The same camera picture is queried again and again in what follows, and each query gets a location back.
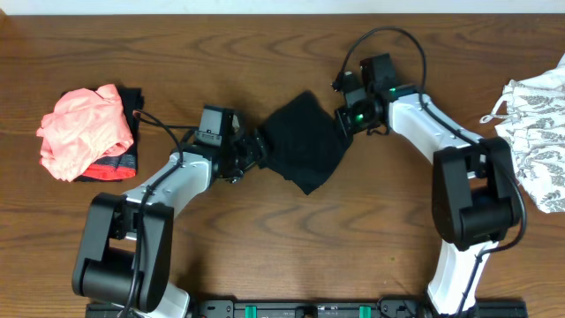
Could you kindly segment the black t-shirt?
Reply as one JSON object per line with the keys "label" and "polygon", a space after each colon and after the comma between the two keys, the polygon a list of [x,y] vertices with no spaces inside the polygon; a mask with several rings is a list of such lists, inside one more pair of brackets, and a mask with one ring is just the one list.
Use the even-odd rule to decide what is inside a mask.
{"label": "black t-shirt", "polygon": [[270,115],[259,133],[267,145],[260,167],[293,182],[306,195],[330,178],[351,144],[310,91]]}

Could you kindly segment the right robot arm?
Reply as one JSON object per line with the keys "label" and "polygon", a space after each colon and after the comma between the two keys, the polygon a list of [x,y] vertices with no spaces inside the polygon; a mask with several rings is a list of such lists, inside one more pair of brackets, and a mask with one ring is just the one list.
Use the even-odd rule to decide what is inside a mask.
{"label": "right robot arm", "polygon": [[441,236],[437,268],[426,303],[380,305],[394,317],[519,317],[521,303],[479,303],[475,291],[490,255],[509,250],[525,232],[524,200],[512,176],[510,148],[463,129],[414,86],[350,84],[340,87],[336,111],[347,137],[379,125],[403,136],[433,166],[432,215]]}

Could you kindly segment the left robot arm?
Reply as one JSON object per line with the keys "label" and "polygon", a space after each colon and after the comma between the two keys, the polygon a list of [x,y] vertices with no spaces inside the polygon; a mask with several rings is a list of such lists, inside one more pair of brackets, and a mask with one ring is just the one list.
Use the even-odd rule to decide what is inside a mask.
{"label": "left robot arm", "polygon": [[169,160],[138,187],[99,193],[90,203],[72,274],[75,294],[151,314],[162,306],[169,282],[173,223],[217,179],[236,182],[267,157],[258,131],[198,131],[176,143]]}

